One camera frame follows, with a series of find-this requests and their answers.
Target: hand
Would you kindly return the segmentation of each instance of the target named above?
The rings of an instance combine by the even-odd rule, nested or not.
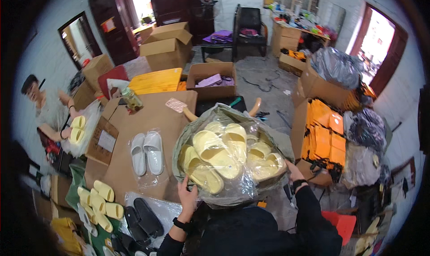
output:
[[[298,168],[292,162],[288,160],[285,160],[285,162],[287,163],[288,169],[291,171],[290,180],[296,181],[298,179],[305,179],[300,170],[298,170]]]
[[[185,222],[190,221],[197,207],[197,186],[194,185],[193,189],[189,192],[187,190],[187,184],[188,175],[185,177],[184,182],[178,182],[178,195],[182,205],[182,212],[178,220],[181,221],[180,219],[183,219]]]

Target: smartwatch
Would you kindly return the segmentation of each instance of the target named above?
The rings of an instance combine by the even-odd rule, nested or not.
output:
[[[183,222],[178,221],[178,218],[175,217],[173,219],[173,225],[175,225],[178,228],[181,228],[182,230],[184,230],[184,232],[189,234],[191,232],[191,230],[193,229],[193,219],[191,219],[190,222],[183,223]]]
[[[296,181],[293,181],[293,191],[295,192],[295,190],[297,189],[297,187],[299,187],[303,183],[307,183],[307,181],[305,179],[298,179]]]

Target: red chair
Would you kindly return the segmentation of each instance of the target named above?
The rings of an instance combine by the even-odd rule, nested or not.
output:
[[[129,78],[127,77],[126,69],[124,68],[123,65],[116,66],[115,68],[111,69],[105,74],[100,75],[97,80],[99,82],[101,92],[103,92],[103,94],[108,100],[110,100],[110,97],[109,97],[107,79],[118,79],[118,80],[124,80],[124,81],[129,80]]]
[[[342,237],[342,246],[345,246],[351,239],[352,231],[354,230],[356,216],[340,215],[336,212],[321,211],[322,216],[336,226],[339,235]]]

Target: yellow wooden board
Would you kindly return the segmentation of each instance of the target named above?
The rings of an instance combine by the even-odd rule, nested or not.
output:
[[[159,70],[135,76],[129,87],[137,95],[172,92],[178,89],[182,68]]]

